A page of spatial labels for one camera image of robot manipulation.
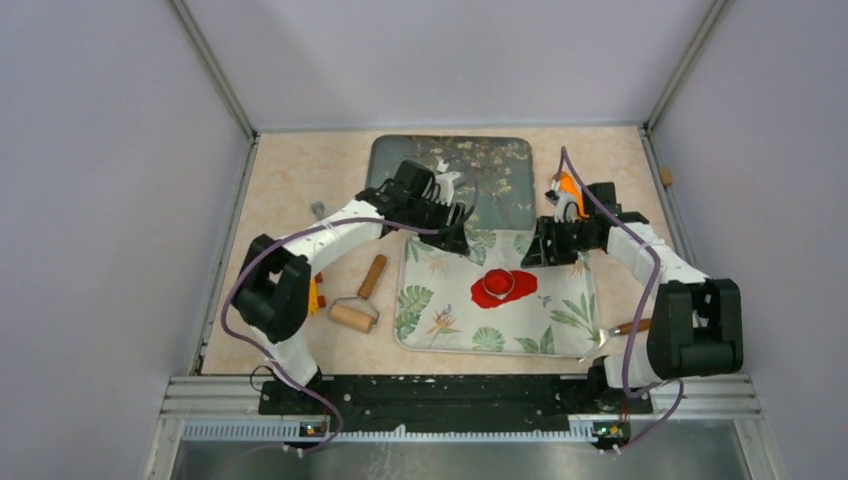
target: red liquid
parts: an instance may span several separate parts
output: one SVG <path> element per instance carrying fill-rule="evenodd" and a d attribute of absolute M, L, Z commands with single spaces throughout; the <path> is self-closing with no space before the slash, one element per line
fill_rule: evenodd
<path fill-rule="evenodd" d="M 535 275 L 521 270 L 510 270 L 509 272 L 512 274 L 515 284 L 512 287 L 512 291 L 509 292 L 509 295 L 507 295 L 503 300 L 498 300 L 492 295 L 486 293 L 486 289 L 483 288 L 483 278 L 477 280 L 474 282 L 474 285 L 471 286 L 471 300 L 480 308 L 495 308 L 520 298 L 524 298 L 527 295 L 534 293 L 539 288 L 539 282 L 536 280 Z M 496 275 L 497 272 L 490 273 L 493 273 L 493 275 L 489 275 L 486 283 L 489 287 L 489 291 L 498 292 L 509 290 L 509 284 L 504 283 L 505 281 L 509 281 L 508 275 Z M 505 285 L 507 288 L 499 290 L 499 287 L 503 287 Z"/>

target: roller handle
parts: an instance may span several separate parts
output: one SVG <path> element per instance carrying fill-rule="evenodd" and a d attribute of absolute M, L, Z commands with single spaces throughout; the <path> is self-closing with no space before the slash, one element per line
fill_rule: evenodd
<path fill-rule="evenodd" d="M 651 319 L 643 318 L 642 321 L 639 322 L 639 331 L 644 332 L 651 328 Z M 633 330 L 633 322 L 622 323 L 621 325 L 613 328 L 613 332 L 615 335 L 630 335 L 630 332 Z"/>
<path fill-rule="evenodd" d="M 386 268 L 386 262 L 388 259 L 385 255 L 380 254 L 374 257 L 374 261 L 371 262 L 371 268 L 368 270 L 368 275 L 365 276 L 365 280 L 362 281 L 362 286 L 359 287 L 359 295 L 363 300 L 368 300 L 368 297 L 371 296 L 371 292 L 374 291 L 374 287 L 377 285 L 377 280 L 380 279 L 380 274 L 383 273 L 383 269 Z"/>

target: wooden table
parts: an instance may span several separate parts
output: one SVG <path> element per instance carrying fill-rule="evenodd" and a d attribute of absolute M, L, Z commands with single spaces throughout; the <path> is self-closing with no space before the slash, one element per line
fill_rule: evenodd
<path fill-rule="evenodd" d="M 544 200 L 556 172 L 562 145 L 587 183 L 614 181 L 626 210 L 642 212 L 660 237 L 671 243 L 656 187 L 636 127 L 511 128 L 414 131 L 317 132 L 262 135 L 224 280 L 229 291 L 250 241 L 301 230 L 314 218 L 309 205 L 321 200 L 328 213 L 341 208 L 365 186 L 372 142 L 389 133 L 420 135 L 509 136 L 527 140 L 533 148 L 536 203 L 539 215 L 553 207 Z M 580 373 L 591 362 L 577 360 L 457 353 L 422 353 L 403 348 L 392 326 L 403 239 L 395 232 L 369 242 L 323 271 L 322 293 L 328 302 L 351 295 L 377 253 L 389 258 L 372 297 L 381 321 L 369 335 L 339 326 L 326 318 L 326 309 L 307 319 L 304 331 L 309 349 L 325 374 L 470 374 Z M 594 253 L 591 268 L 598 290 L 601 324 L 611 327 L 632 319 L 642 292 L 629 271 L 616 260 Z M 229 313 L 236 330 L 251 334 L 235 309 Z M 598 355 L 620 351 L 623 338 L 612 339 Z M 203 364 L 205 374 L 244 374 L 263 363 L 253 347 L 227 336 L 217 321 Z"/>

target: yellow object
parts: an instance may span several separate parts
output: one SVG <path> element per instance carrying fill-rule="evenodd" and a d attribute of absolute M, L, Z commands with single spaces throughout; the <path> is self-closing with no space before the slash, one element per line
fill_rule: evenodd
<path fill-rule="evenodd" d="M 312 278 L 312 281 L 309 282 L 309 308 L 308 312 L 310 315 L 315 315 L 318 313 L 318 309 L 321 308 L 318 305 L 318 287 L 315 285 L 315 278 Z"/>
<path fill-rule="evenodd" d="M 556 183 L 556 174 L 551 177 L 551 181 Z M 577 199 L 577 216 L 580 218 L 589 218 L 589 215 L 586 215 L 586 212 L 583 211 L 583 195 L 580 194 L 580 189 L 577 188 L 574 179 L 565 172 L 562 172 L 559 177 L 559 191 L 570 193 Z"/>

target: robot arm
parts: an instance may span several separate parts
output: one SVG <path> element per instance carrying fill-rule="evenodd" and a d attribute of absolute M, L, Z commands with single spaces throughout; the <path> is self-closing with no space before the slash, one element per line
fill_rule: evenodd
<path fill-rule="evenodd" d="M 381 238 L 399 226 L 435 233 L 419 239 L 436 248 L 466 255 L 469 251 L 462 223 L 469 212 L 453 203 L 464 182 L 459 172 L 441 173 L 404 161 L 394 178 L 380 188 L 368 188 L 344 208 L 316 223 L 276 249 L 254 268 L 239 287 L 233 306 L 263 346 L 286 372 L 305 385 L 318 372 L 300 331 L 306 320 L 311 278 L 356 246 Z M 351 223 L 346 220 L 358 219 Z M 241 271 L 276 240 L 261 235 L 253 240 Z M 273 275 L 279 274 L 274 281 Z"/>
<path fill-rule="evenodd" d="M 736 284 L 712 279 L 692 267 L 656 235 L 641 214 L 622 212 L 612 183 L 587 188 L 645 244 L 614 225 L 588 199 L 578 198 L 566 177 L 554 182 L 554 188 L 546 194 L 556 206 L 556 213 L 538 218 L 533 242 L 521 266 L 568 265 L 576 261 L 579 252 L 601 248 L 646 286 L 654 269 L 654 259 L 645 248 L 650 245 L 660 258 L 659 278 L 651 291 L 656 303 L 647 343 L 633 349 L 630 386 L 738 371 L 743 347 Z M 608 386 L 622 388 L 623 354 L 605 357 L 602 363 Z"/>

